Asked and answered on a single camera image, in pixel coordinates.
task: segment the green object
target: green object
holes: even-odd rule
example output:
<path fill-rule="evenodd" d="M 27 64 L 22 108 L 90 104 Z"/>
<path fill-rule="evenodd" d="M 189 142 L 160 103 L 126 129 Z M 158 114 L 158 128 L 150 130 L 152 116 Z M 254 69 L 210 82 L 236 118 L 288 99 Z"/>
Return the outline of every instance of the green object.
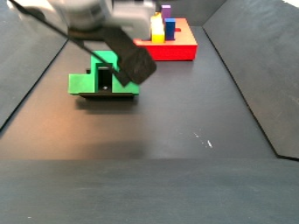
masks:
<path fill-rule="evenodd" d="M 112 51 L 94 51 L 112 67 L 117 70 L 117 56 Z M 98 67 L 102 63 L 90 56 L 89 73 L 70 73 L 69 74 L 69 94 L 92 94 L 98 91 Z M 125 87 L 117 81 L 116 76 L 112 74 L 112 94 L 132 94 L 138 95 L 138 86 L 129 82 Z"/>

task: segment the red box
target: red box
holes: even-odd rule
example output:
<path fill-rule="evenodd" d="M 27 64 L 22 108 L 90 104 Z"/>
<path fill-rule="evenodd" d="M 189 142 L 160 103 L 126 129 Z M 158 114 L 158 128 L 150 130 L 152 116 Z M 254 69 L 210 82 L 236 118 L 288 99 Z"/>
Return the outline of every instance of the red box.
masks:
<path fill-rule="evenodd" d="M 144 46 L 153 60 L 193 60 L 197 42 L 185 18 L 174 19 L 174 40 L 165 40 L 162 44 L 153 44 L 149 40 L 134 39 L 137 46 Z"/>

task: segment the blue block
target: blue block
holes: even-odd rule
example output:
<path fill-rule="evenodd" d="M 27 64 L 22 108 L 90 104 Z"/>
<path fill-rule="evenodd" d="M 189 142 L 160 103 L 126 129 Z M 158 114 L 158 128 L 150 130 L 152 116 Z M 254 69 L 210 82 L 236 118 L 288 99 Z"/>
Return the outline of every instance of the blue block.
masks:
<path fill-rule="evenodd" d="M 174 32 L 174 18 L 169 17 L 164 19 L 164 39 L 173 40 Z"/>

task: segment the yellow block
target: yellow block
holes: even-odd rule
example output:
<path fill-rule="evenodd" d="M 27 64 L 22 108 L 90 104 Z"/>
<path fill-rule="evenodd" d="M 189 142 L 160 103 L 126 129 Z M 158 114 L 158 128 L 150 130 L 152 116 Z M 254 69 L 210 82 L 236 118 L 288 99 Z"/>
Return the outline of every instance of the yellow block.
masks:
<path fill-rule="evenodd" d="M 161 13 L 156 13 L 150 18 L 152 43 L 164 43 L 164 22 Z"/>

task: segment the black surface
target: black surface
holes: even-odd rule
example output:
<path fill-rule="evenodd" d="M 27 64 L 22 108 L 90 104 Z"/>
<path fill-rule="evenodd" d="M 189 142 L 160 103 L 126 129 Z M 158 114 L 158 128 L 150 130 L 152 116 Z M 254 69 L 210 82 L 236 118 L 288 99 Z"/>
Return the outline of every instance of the black surface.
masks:
<path fill-rule="evenodd" d="M 0 162 L 0 220 L 296 224 L 299 165 L 277 159 Z"/>
<path fill-rule="evenodd" d="M 278 155 L 299 158 L 299 10 L 228 0 L 204 29 Z"/>
<path fill-rule="evenodd" d="M 165 0 L 172 6 L 172 17 L 186 18 L 189 25 L 202 26 L 226 0 Z"/>
<path fill-rule="evenodd" d="M 89 56 L 66 44 L 1 132 L 0 158 L 273 158 L 204 31 L 192 30 L 196 60 L 158 62 L 132 101 L 68 95 L 68 73 L 85 73 Z"/>
<path fill-rule="evenodd" d="M 37 22 L 30 24 L 0 1 L 0 129 L 65 43 Z"/>

